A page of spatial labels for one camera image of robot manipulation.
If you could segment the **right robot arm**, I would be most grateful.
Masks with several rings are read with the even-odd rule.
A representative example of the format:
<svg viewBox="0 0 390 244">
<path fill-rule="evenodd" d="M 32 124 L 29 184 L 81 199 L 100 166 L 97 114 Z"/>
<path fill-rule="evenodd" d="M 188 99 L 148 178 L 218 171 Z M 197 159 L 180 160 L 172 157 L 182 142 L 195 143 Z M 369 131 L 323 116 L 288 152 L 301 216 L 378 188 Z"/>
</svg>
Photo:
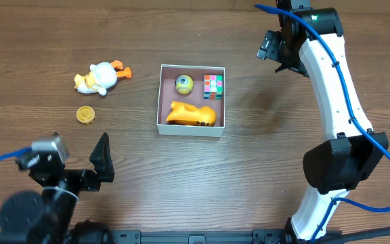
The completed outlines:
<svg viewBox="0 0 390 244">
<path fill-rule="evenodd" d="M 287 220 L 281 243 L 334 239 L 326 230 L 339 203 L 366 180 L 387 152 L 387 135 L 376 133 L 363 111 L 345 55 L 344 30 L 334 8 L 314 9 L 308 1 L 277 1 L 259 9 L 279 17 L 258 58 L 280 63 L 308 77 L 320 110 L 323 142 L 303 156 L 307 190 Z"/>
</svg>

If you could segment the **multicoloured puzzle cube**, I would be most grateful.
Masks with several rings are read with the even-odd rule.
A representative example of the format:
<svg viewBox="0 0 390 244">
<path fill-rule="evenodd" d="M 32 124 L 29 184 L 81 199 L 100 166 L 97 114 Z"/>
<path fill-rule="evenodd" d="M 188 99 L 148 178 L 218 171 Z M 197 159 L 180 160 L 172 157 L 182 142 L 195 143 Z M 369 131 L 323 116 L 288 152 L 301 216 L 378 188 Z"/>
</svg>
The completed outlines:
<svg viewBox="0 0 390 244">
<path fill-rule="evenodd" d="M 204 76 L 204 95 L 207 100 L 221 100 L 224 93 L 223 75 Z"/>
</svg>

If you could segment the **orange plush dog toy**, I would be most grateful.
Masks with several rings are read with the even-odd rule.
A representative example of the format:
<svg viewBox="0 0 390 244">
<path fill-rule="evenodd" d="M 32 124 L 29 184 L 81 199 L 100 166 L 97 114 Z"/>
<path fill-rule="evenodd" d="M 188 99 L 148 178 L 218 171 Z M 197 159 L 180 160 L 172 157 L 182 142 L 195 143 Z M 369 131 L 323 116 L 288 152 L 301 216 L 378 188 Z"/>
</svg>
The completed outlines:
<svg viewBox="0 0 390 244">
<path fill-rule="evenodd" d="M 209 106 L 196 107 L 185 102 L 172 101 L 171 112 L 166 118 L 167 122 L 180 125 L 214 126 L 217 119 L 216 112 Z"/>
</svg>

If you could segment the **white cardboard box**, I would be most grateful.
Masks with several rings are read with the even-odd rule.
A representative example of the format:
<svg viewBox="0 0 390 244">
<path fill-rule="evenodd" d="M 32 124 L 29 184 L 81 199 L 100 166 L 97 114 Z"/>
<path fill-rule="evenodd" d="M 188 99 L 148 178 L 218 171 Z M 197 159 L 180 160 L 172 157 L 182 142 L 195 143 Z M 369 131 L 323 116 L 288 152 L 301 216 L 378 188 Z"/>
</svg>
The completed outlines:
<svg viewBox="0 0 390 244">
<path fill-rule="evenodd" d="M 180 75 L 188 75 L 194 80 L 192 93 L 185 96 L 175 89 L 174 82 Z M 224 67 L 214 66 L 187 66 L 163 64 L 160 68 L 160 82 L 157 102 L 156 124 L 160 135 L 172 136 L 206 136 L 221 137 L 225 129 L 225 98 L 223 93 L 219 100 L 204 98 L 204 77 L 206 75 L 221 75 L 225 77 Z M 212 127 L 178 125 L 167 122 L 166 118 L 171 112 L 172 101 L 185 102 L 198 108 L 211 107 L 217 113 L 217 120 Z"/>
</svg>

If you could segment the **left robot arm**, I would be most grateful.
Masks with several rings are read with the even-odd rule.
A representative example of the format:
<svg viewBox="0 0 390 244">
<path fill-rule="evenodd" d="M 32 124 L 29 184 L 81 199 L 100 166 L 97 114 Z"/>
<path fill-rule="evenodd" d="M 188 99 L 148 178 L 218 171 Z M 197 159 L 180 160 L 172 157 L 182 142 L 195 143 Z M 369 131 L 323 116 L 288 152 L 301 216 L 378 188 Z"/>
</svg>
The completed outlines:
<svg viewBox="0 0 390 244">
<path fill-rule="evenodd" d="M 108 134 L 102 134 L 89 160 L 93 169 L 67 169 L 65 142 L 54 134 L 34 141 L 18 155 L 19 170 L 43 188 L 25 190 L 8 198 L 0 209 L 0 243 L 98 243 L 115 244 L 106 224 L 86 220 L 70 228 L 82 191 L 96 192 L 114 180 Z"/>
</svg>

